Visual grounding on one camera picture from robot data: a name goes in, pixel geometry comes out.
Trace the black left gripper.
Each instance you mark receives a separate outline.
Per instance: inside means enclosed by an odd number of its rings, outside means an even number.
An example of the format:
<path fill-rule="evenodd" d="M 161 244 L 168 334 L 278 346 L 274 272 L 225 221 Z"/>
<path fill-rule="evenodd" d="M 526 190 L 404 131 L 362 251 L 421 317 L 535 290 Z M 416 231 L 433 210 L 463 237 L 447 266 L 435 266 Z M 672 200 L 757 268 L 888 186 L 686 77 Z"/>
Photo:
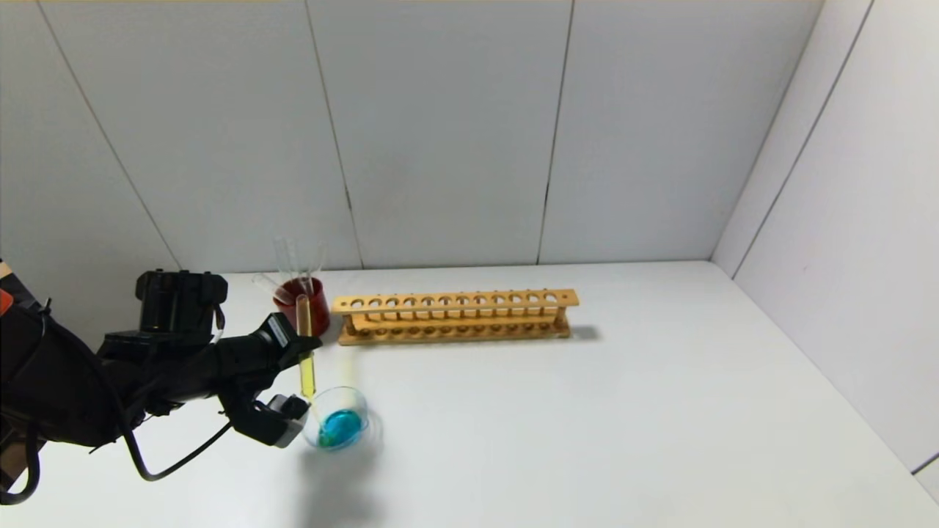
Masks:
<path fill-rule="evenodd" d="M 279 374 L 298 365 L 308 368 L 322 342 L 298 335 L 282 313 L 271 313 L 252 333 L 223 337 L 213 352 L 213 391 L 258 394 Z"/>

